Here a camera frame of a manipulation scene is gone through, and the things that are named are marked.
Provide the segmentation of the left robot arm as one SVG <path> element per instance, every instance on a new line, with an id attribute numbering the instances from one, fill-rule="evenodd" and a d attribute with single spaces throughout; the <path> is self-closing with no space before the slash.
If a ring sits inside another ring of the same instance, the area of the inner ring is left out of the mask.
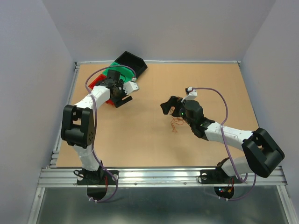
<path id="1" fill-rule="evenodd" d="M 139 90 L 135 74 L 126 77 L 114 66 L 107 70 L 106 76 L 87 87 L 87 96 L 63 110 L 61 139 L 73 147 L 82 163 L 82 169 L 74 171 L 78 185 L 99 184 L 106 176 L 94 150 L 97 110 L 107 101 L 118 108 L 132 100 L 130 94 Z"/>

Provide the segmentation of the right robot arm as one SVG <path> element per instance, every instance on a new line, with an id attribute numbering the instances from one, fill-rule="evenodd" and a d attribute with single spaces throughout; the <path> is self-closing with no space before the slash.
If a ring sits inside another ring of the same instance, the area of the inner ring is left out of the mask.
<path id="1" fill-rule="evenodd" d="M 196 137 L 243 151 L 243 157 L 235 159 L 228 157 L 218 163 L 215 177 L 220 182 L 226 182 L 237 174 L 254 173 L 267 178 L 285 158 L 282 149 L 263 128 L 246 131 L 223 126 L 205 117 L 203 108 L 195 100 L 171 96 L 160 106 L 165 115 L 173 110 L 171 115 L 182 118 Z"/>

